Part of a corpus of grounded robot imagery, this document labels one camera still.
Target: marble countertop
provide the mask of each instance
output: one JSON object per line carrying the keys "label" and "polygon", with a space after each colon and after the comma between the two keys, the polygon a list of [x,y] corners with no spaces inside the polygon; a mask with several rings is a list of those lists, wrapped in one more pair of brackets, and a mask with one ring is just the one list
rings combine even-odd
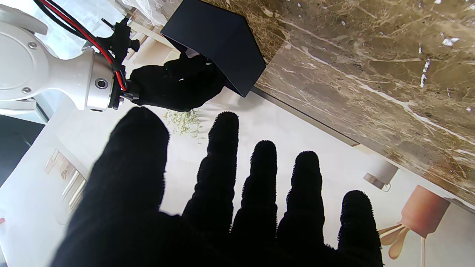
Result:
{"label": "marble countertop", "polygon": [[205,2],[246,17],[256,87],[475,204],[472,0]]}

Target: pink container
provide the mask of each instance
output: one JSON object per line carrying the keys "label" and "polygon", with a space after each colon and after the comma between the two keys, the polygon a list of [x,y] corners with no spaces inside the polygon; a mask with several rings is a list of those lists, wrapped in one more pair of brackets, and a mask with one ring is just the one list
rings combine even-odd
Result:
{"label": "pink container", "polygon": [[423,238],[436,231],[450,202],[418,185],[402,209],[401,223]]}

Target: bolt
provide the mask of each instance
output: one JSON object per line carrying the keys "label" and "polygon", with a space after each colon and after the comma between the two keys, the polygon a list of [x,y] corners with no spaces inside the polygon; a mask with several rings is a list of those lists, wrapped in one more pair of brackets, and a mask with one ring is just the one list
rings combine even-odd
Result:
{"label": "bolt", "polygon": [[37,46],[38,46],[38,45],[37,45],[35,42],[29,42],[29,43],[28,43],[28,47],[29,47],[30,49],[35,50]]}
{"label": "bolt", "polygon": [[94,83],[99,89],[106,89],[109,86],[109,83],[104,78],[98,78]]}

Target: white plastic bag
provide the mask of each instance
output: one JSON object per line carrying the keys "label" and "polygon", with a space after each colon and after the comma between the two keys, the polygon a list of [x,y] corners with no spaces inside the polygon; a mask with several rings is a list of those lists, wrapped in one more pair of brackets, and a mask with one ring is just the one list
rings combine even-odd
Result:
{"label": "white plastic bag", "polygon": [[158,10],[163,6],[162,0],[121,0],[122,3],[140,10],[154,26],[165,25],[167,18]]}

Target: black glove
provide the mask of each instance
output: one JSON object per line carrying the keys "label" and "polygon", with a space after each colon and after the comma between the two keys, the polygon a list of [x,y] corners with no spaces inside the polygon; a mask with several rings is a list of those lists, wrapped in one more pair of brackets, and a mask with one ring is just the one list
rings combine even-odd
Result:
{"label": "black glove", "polygon": [[164,66],[143,66],[130,75],[138,87],[137,105],[152,105],[185,112],[202,106],[219,94],[226,77],[202,56],[166,62]]}
{"label": "black glove", "polygon": [[195,192],[181,216],[169,216],[158,211],[168,131],[148,109],[133,108],[95,163],[52,266],[381,267],[371,204],[360,191],[343,199],[338,249],[324,245],[322,176],[314,152],[295,160],[287,212],[277,227],[277,153],[270,141],[255,147],[230,231],[237,118],[230,112],[216,118]]}

